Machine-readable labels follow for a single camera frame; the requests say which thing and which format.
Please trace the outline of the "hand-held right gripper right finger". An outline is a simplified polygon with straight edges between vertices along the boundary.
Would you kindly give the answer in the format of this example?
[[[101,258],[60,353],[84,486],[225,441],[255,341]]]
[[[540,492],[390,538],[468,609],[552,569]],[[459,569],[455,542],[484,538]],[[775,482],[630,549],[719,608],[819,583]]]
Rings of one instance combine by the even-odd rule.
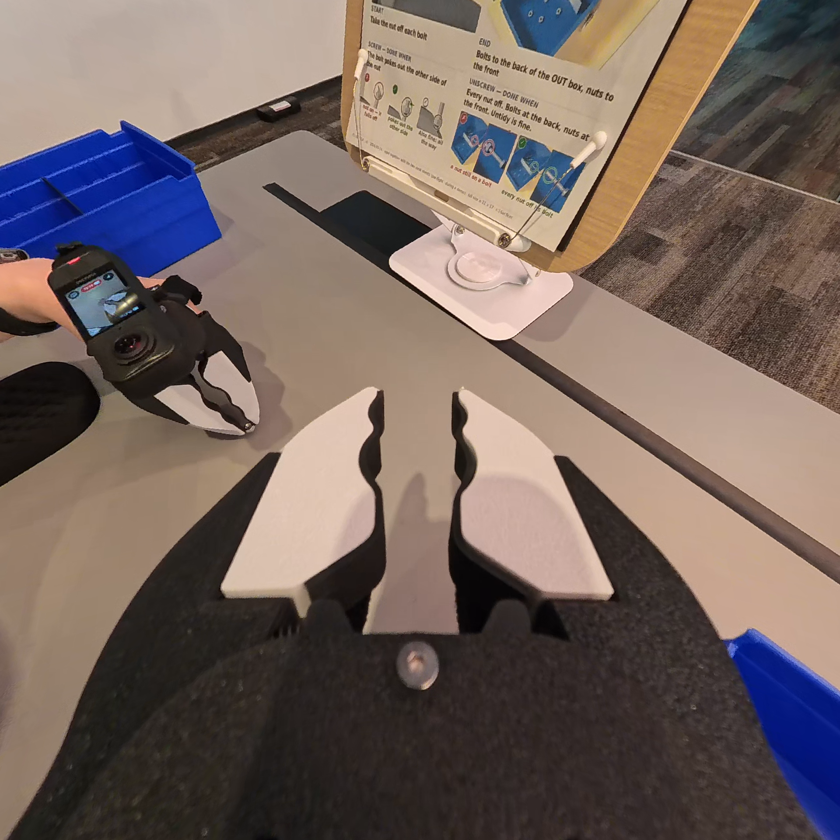
[[[551,627],[545,604],[606,602],[603,563],[550,448],[477,394],[453,394],[456,491],[449,534],[458,628],[479,633],[501,601]]]

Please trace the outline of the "blue bin with divider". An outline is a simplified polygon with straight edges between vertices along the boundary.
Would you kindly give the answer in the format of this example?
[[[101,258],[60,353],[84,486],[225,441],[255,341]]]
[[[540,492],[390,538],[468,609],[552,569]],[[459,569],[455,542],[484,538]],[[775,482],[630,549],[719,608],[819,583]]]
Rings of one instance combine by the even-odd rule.
[[[221,235],[194,164],[129,122],[1,168],[1,246],[30,257],[81,242],[152,277]]]

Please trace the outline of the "grey desk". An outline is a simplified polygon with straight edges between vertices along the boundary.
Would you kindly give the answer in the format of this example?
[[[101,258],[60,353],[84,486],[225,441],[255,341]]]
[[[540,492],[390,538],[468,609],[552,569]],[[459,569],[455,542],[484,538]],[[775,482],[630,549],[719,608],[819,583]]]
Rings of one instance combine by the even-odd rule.
[[[838,686],[837,583],[264,189],[321,208],[360,178],[307,133],[201,176],[224,238],[175,273],[244,345],[261,405],[252,435],[211,438],[111,392],[83,435],[2,488],[2,838],[155,565],[264,453],[366,386],[385,395],[388,566],[371,630],[456,629],[450,405],[464,386],[571,457],[685,576],[720,635],[754,627]]]

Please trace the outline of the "light wooden board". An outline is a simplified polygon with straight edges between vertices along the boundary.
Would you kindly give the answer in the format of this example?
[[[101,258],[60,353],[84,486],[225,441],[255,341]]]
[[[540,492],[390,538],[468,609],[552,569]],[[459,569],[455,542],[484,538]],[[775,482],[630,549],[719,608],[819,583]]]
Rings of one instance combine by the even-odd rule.
[[[622,233],[658,168],[677,141],[723,60],[748,23],[756,1],[687,4],[632,118],[616,143],[582,210],[554,251],[530,245],[513,250],[516,233],[476,209],[361,150],[352,141],[354,67],[362,42],[364,2],[348,1],[344,25],[341,120],[351,160],[378,181],[425,205],[448,223],[501,245],[532,266],[574,272],[599,259]]]

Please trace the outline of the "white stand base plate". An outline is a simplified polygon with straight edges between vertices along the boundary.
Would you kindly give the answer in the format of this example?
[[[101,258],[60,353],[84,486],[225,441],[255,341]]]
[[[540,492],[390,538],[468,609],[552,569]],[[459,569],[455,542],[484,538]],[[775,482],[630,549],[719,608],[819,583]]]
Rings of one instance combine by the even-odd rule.
[[[439,225],[398,249],[389,266],[486,339],[509,340],[573,289],[567,273],[524,259],[532,242],[370,154],[362,169],[429,207]]]

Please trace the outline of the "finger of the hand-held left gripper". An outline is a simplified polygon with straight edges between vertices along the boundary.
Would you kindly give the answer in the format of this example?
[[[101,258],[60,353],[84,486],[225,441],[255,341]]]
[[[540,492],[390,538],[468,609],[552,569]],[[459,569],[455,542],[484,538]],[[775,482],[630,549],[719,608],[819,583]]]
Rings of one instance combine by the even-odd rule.
[[[196,362],[196,383],[205,382],[225,391],[248,420],[259,425],[259,402],[251,380],[243,375],[226,353],[204,356]]]
[[[205,382],[171,385],[154,396],[186,424],[208,434],[241,437],[248,421],[241,408],[230,401],[228,394]]]

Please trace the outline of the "black wristband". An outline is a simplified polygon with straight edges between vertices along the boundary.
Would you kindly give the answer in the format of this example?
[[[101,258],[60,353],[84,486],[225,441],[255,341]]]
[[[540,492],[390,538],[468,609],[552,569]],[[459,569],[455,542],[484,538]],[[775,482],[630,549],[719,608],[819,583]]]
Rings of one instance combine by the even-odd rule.
[[[1,265],[3,263],[12,263],[19,260],[30,258],[25,251],[19,248],[1,248]],[[48,323],[29,323],[10,316],[7,312],[1,309],[1,332],[2,340],[6,336],[35,336],[43,333],[49,333],[57,330],[60,327],[55,322]]]

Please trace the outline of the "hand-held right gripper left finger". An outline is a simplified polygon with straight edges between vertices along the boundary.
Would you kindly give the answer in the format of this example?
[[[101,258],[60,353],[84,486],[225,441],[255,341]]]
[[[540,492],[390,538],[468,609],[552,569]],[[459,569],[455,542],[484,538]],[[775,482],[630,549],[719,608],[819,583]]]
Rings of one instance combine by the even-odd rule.
[[[285,598],[300,619],[333,600],[361,632],[385,572],[384,393],[367,387],[283,448],[234,555],[227,599]]]

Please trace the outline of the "person's left hand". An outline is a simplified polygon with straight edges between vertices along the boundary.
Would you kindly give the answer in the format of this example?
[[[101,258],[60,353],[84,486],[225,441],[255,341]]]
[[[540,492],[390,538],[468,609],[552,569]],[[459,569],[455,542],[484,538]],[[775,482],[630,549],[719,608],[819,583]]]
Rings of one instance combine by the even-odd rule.
[[[55,322],[72,327],[67,313],[49,287],[52,270],[47,258],[28,258],[1,265],[1,309],[29,323]]]

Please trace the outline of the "blue plastic bin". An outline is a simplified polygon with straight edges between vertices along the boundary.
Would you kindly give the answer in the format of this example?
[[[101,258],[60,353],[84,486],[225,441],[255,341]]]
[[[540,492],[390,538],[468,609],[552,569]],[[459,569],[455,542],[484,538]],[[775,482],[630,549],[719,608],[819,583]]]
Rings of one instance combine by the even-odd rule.
[[[839,838],[839,691],[750,629],[725,641],[773,756],[823,838]]]

